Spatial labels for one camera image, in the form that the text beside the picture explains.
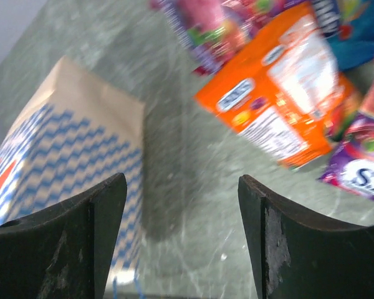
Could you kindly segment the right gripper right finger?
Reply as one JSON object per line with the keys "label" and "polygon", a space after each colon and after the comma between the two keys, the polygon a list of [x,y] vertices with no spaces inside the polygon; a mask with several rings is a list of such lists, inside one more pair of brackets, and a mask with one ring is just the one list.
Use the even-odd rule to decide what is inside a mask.
{"label": "right gripper right finger", "polygon": [[259,298],[374,298],[374,225],[325,216],[248,175],[238,199]]}

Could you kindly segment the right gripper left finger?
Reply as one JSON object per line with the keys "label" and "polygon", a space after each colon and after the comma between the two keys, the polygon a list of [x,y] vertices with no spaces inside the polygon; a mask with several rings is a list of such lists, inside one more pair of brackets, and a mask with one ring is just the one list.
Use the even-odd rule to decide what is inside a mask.
{"label": "right gripper left finger", "polygon": [[0,298],[102,298],[127,197],[122,173],[0,226]]}

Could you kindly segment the purple Foxs candy bag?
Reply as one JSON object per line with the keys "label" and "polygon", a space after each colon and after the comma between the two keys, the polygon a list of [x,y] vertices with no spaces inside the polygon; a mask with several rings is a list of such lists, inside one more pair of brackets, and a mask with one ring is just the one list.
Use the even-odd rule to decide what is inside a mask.
{"label": "purple Foxs candy bag", "polygon": [[374,201],[374,117],[356,115],[319,180]]}
{"label": "purple Foxs candy bag", "polygon": [[215,74],[280,14],[300,1],[150,1],[198,63]]}

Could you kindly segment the blue checkered paper bag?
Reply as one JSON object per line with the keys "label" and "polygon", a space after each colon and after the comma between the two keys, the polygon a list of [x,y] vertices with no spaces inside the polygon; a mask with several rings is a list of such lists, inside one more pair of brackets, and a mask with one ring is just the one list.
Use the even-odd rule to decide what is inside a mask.
{"label": "blue checkered paper bag", "polygon": [[107,284],[134,283],[140,259],[144,104],[67,57],[0,147],[0,225],[123,173],[127,198]]}

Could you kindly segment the green orange Foxs candy bag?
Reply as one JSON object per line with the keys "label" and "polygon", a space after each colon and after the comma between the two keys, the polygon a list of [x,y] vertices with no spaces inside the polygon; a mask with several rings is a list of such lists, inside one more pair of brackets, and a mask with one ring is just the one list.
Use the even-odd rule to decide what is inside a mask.
{"label": "green orange Foxs candy bag", "polygon": [[341,140],[362,95],[303,2],[268,23],[196,100],[278,163],[299,168]]}

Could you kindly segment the blue Slendy fruit snack bag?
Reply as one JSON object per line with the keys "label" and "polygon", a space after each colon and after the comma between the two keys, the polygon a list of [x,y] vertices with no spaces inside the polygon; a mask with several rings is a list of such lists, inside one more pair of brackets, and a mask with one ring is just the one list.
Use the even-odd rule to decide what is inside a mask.
{"label": "blue Slendy fruit snack bag", "polygon": [[374,1],[338,1],[341,23],[327,39],[340,70],[374,58]]}

